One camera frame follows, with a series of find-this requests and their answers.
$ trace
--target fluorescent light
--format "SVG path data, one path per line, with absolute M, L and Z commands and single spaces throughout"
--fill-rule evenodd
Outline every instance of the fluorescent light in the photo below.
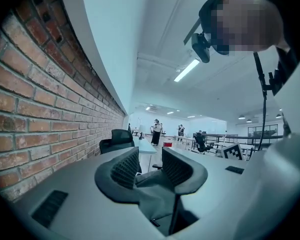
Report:
M 179 82 L 186 74 L 188 74 L 190 72 L 190 70 L 192 70 L 196 65 L 199 64 L 199 60 L 194 59 L 189 66 L 187 66 L 175 79 L 175 82 Z

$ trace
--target brick wall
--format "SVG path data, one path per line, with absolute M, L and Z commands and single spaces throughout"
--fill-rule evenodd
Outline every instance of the brick wall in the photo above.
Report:
M 0 28 L 0 193 L 24 194 L 98 155 L 124 113 L 95 74 L 62 0 L 23 0 Z

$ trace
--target red box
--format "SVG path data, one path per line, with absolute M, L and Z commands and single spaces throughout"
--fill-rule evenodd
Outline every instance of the red box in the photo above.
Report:
M 164 142 L 163 146 L 164 147 L 172 147 L 172 142 Z

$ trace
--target chair headrest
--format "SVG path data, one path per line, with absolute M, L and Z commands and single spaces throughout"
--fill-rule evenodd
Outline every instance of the chair headrest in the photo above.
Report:
M 130 143 L 134 140 L 131 132 L 129 132 L 128 130 L 113 129 L 111 132 L 112 132 L 112 138 L 110 142 L 111 145 Z

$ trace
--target ceiling light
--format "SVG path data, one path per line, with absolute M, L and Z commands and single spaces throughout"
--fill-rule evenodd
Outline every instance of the ceiling light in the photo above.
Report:
M 175 79 L 175 82 L 179 82 L 186 74 L 188 74 L 190 72 L 190 70 L 192 70 L 196 65 L 199 64 L 199 60 L 194 59 L 189 66 L 187 66 Z

